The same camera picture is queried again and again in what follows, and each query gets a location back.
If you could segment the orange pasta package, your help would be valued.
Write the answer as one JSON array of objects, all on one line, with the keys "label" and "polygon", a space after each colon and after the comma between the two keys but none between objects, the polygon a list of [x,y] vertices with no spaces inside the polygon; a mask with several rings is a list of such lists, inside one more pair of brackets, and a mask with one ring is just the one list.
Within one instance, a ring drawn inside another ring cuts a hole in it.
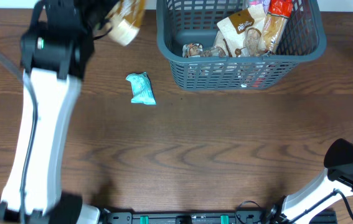
[{"label": "orange pasta package", "polygon": [[271,0],[261,38],[259,51],[265,54],[275,54],[287,22],[293,10],[292,0]]}]

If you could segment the tissue pocket pack bundle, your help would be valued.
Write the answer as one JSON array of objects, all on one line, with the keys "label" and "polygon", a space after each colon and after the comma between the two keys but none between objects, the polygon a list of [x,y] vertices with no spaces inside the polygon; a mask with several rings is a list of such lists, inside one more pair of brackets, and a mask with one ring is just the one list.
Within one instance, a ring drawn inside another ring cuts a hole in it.
[{"label": "tissue pocket pack bundle", "polygon": [[264,11],[267,11],[269,9],[271,0],[246,0],[247,6],[256,6],[256,5],[262,5]]}]

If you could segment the teal snack packet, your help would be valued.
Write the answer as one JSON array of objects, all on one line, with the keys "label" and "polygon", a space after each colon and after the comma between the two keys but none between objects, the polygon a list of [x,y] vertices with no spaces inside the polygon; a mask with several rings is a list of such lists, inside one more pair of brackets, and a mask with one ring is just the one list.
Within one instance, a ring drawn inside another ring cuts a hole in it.
[{"label": "teal snack packet", "polygon": [[151,82],[146,72],[131,73],[126,77],[126,80],[131,83],[132,103],[156,105]]}]

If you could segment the grey plastic lattice basket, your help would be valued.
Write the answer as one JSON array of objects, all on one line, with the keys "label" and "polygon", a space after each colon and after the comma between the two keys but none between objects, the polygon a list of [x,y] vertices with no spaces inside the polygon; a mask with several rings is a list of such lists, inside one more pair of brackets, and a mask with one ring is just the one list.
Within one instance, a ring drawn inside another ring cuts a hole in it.
[{"label": "grey plastic lattice basket", "polygon": [[244,0],[166,0],[156,7],[157,43],[183,90],[264,90],[294,67],[319,58],[327,40],[316,1],[293,0],[293,10],[274,55],[184,58],[182,48],[213,46],[217,23],[248,7]]}]

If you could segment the beige snack pouch with barcode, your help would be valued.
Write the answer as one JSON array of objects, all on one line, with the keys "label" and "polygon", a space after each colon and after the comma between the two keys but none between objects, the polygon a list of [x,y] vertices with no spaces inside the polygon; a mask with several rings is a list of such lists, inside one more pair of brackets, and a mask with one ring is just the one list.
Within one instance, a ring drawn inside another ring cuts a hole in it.
[{"label": "beige snack pouch with barcode", "polygon": [[182,56],[184,58],[189,57],[233,57],[228,43],[221,33],[217,32],[214,40],[214,44],[211,47],[204,48],[200,43],[185,44],[182,48]]}]

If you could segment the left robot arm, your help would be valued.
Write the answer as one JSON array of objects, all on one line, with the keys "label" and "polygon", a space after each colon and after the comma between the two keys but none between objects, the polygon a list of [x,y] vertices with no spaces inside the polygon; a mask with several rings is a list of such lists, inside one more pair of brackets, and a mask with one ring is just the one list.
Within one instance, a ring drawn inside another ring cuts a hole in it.
[{"label": "left robot arm", "polygon": [[61,168],[73,108],[94,52],[95,31],[110,0],[38,1],[21,37],[21,64],[0,63],[24,86],[21,127],[11,174],[0,196],[0,221],[106,223],[109,211],[62,191]]}]

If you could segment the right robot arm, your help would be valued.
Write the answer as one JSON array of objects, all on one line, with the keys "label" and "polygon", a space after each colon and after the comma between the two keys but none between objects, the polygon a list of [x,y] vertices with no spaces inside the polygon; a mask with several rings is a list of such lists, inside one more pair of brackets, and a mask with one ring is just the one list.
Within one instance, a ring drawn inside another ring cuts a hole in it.
[{"label": "right robot arm", "polygon": [[343,200],[353,221],[347,200],[353,196],[353,143],[334,141],[324,158],[324,170],[294,194],[284,196],[260,223],[308,224],[332,204]]}]

